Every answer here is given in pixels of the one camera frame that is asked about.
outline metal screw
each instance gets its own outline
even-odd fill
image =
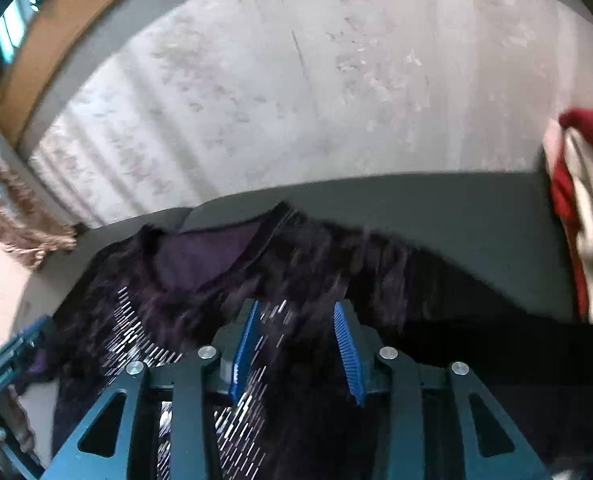
[[[396,359],[399,355],[399,351],[391,346],[384,346],[378,351],[378,354],[383,359]]]
[[[201,346],[201,348],[198,349],[198,356],[201,359],[211,359],[215,355],[216,348],[214,348],[213,346]]]
[[[470,372],[470,367],[468,367],[468,365],[465,363],[456,361],[452,363],[452,372],[454,372],[456,375],[467,375]]]
[[[126,372],[130,375],[138,375],[140,374],[145,365],[141,361],[132,361],[128,366],[126,366]]]

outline triangular cutout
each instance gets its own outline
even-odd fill
[[[79,441],[80,451],[106,458],[114,455],[127,398],[128,396],[123,392],[117,392],[112,397]]]
[[[512,439],[503,430],[483,399],[476,394],[471,394],[470,407],[481,456],[490,458],[514,452],[515,446]]]

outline red fabric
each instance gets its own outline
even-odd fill
[[[559,124],[563,130],[567,128],[577,129],[583,135],[583,138],[593,147],[593,109],[571,108],[561,114]],[[556,163],[554,173],[551,176],[551,195],[554,203],[554,211],[565,225],[567,243],[569,244],[572,259],[574,281],[577,288],[579,314],[582,318],[586,319],[589,313],[587,282],[576,245],[577,235],[582,226],[574,195],[574,183],[565,164],[565,142],[561,145],[561,154]]]

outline brown fringe fabric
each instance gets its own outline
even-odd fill
[[[46,211],[34,191],[0,159],[0,248],[35,270],[49,252],[75,245],[74,228]]]

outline red and white cloth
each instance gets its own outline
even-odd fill
[[[572,257],[579,313],[593,323],[593,108],[572,108],[543,139],[556,214]]]

